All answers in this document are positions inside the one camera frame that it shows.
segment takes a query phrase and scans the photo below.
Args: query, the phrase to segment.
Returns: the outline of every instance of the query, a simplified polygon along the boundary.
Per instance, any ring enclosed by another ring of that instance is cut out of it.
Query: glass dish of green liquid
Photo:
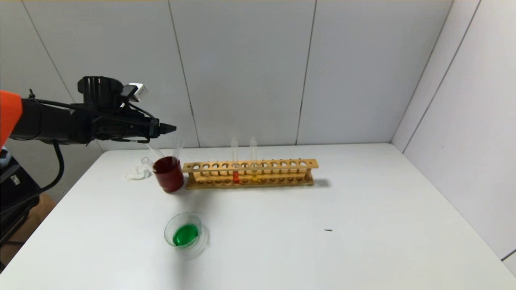
[[[169,245],[188,256],[202,252],[207,243],[201,220],[193,213],[174,216],[165,227],[164,235]]]

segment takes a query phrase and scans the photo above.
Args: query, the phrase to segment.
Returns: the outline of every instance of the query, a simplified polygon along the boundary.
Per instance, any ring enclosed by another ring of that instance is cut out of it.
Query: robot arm
[[[130,103],[143,98],[142,84],[124,86],[116,79],[85,76],[77,88],[84,102],[70,105],[36,99],[32,91],[28,99],[2,92],[2,145],[7,137],[60,144],[88,144],[95,139],[148,143],[176,129]]]

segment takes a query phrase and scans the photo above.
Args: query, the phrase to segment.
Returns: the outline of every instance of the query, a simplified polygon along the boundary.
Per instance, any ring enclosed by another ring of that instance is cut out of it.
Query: red liquid
[[[154,163],[154,175],[165,192],[173,192],[183,186],[181,163],[175,157],[167,156]]]
[[[233,182],[239,183],[240,179],[238,178],[238,171],[233,171]]]

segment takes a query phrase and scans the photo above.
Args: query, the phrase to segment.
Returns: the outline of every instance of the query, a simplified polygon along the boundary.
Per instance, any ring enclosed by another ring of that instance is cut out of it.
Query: test tube with red liquid
[[[231,139],[231,151],[233,151],[233,167],[238,168],[238,140],[236,137]],[[239,183],[238,170],[233,171],[233,182]]]

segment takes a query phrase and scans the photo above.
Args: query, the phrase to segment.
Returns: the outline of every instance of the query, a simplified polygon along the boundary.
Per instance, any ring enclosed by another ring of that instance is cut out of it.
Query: white table
[[[154,177],[124,180],[149,154],[102,155],[0,275],[0,289],[516,289],[511,272],[390,144],[259,147],[260,159],[317,158],[316,185],[181,195],[164,193]],[[228,148],[181,156],[229,158]],[[210,230],[209,246],[191,261],[163,238],[168,220],[186,211]]]

